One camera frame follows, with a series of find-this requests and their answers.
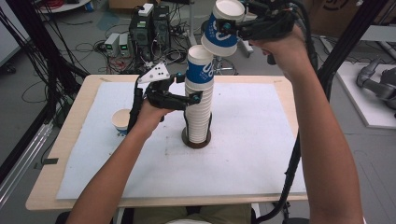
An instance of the table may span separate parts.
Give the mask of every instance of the table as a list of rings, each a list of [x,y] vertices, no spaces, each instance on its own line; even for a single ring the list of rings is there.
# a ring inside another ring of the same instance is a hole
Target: table
[[[64,126],[54,143],[49,158],[59,158],[56,164],[45,165],[26,202],[29,210],[70,209],[75,200],[56,200],[57,191],[61,185],[68,156],[76,143],[79,130],[91,108],[97,90],[102,82],[134,82],[137,76],[91,75],[81,87],[78,97],[69,112]],[[297,118],[290,83],[284,77],[263,76],[224,76],[215,77],[222,83],[269,83],[274,84],[294,136],[297,134]],[[271,195],[236,195],[199,198],[151,198],[122,199],[119,207],[193,205],[193,204],[227,204],[227,203],[259,203],[277,201],[279,194]],[[291,194],[289,200],[306,200],[306,193]]]

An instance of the blue cup label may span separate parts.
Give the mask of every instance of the blue cup label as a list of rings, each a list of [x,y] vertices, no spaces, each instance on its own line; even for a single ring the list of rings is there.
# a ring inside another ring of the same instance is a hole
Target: blue cup label
[[[225,35],[218,32],[216,17],[213,13],[210,15],[209,23],[205,29],[205,36],[212,44],[223,48],[235,46],[237,42],[236,35]]]
[[[189,61],[186,77],[193,83],[209,82],[213,79],[213,63],[198,65]]]

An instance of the cardboard box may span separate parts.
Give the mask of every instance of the cardboard box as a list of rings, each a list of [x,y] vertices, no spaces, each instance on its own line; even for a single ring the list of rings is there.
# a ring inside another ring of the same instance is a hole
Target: cardboard box
[[[342,1],[312,1],[304,0],[305,8],[308,11],[309,19],[311,21],[312,34],[327,35],[339,37],[345,31],[352,18],[355,16],[359,7],[356,5],[356,0],[342,0]],[[388,1],[388,4],[379,13],[375,22],[379,22],[382,15],[394,1]],[[396,10],[387,17],[385,22],[390,22],[396,17]]]
[[[115,9],[133,9],[134,7],[143,6],[145,3],[151,3],[152,0],[108,0],[108,5],[110,8]]]

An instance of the person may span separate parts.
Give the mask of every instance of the person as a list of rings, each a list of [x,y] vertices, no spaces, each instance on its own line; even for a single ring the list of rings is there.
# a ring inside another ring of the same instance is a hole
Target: person
[[[273,54],[291,82],[300,129],[310,223],[363,223],[356,166],[309,62],[302,31],[295,26],[282,39],[250,43],[261,48],[264,54]],[[142,146],[161,117],[170,112],[155,108],[145,100],[136,125],[83,190],[67,223],[109,223]]]

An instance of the gray floor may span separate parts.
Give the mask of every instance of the gray floor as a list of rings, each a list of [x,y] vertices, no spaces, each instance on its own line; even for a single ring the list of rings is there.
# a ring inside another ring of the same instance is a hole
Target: gray floor
[[[76,46],[80,43],[91,43],[106,39],[111,32],[124,32],[128,24],[127,14],[114,14],[106,10],[97,10],[87,13],[82,9],[61,13],[57,15],[60,21],[84,22],[92,21],[82,25],[60,24],[60,29],[64,39],[70,49],[73,50],[77,59],[91,74],[104,74],[105,61],[103,57],[95,52],[78,52]],[[52,36],[57,43],[59,39]],[[369,58],[380,54],[384,61],[391,62],[386,54],[374,43],[361,42],[350,54],[350,61],[360,60],[367,62]],[[322,60],[327,54],[323,46],[316,41],[317,51]],[[78,46],[78,49],[85,49],[88,45]],[[262,53],[255,50],[247,58],[245,53],[239,49],[235,55],[228,57],[237,68],[239,75],[273,75],[280,76],[281,72],[276,66],[265,63]],[[39,78],[35,76],[32,65],[27,57],[22,53],[17,53],[11,60],[17,68],[16,74],[7,74],[3,70],[0,75],[0,162],[3,162],[8,153],[15,147],[21,136],[33,122],[41,110],[44,103],[26,103],[21,96],[29,86],[37,83]],[[185,70],[186,65],[171,66],[170,72]],[[44,99],[44,85],[39,83],[29,89],[24,100],[30,102],[42,101]],[[355,160],[361,179],[361,197],[363,209],[367,223],[396,223],[396,151],[395,151],[395,131],[368,129],[364,126],[347,94],[340,86],[337,79],[334,80],[332,91],[332,108],[336,117],[340,120],[346,139],[354,152]],[[0,223],[54,223],[56,217],[62,211],[51,212],[31,212],[26,210],[24,204],[37,179],[40,170],[33,166],[40,160],[52,139],[55,138],[59,129],[55,129],[46,145],[42,147],[32,166],[24,175],[22,181],[14,190],[7,203],[0,210]],[[260,204],[261,214],[266,214],[272,209],[269,203]],[[293,202],[290,208],[291,217],[309,217],[307,202]],[[281,223],[281,216],[268,221],[267,223]]]

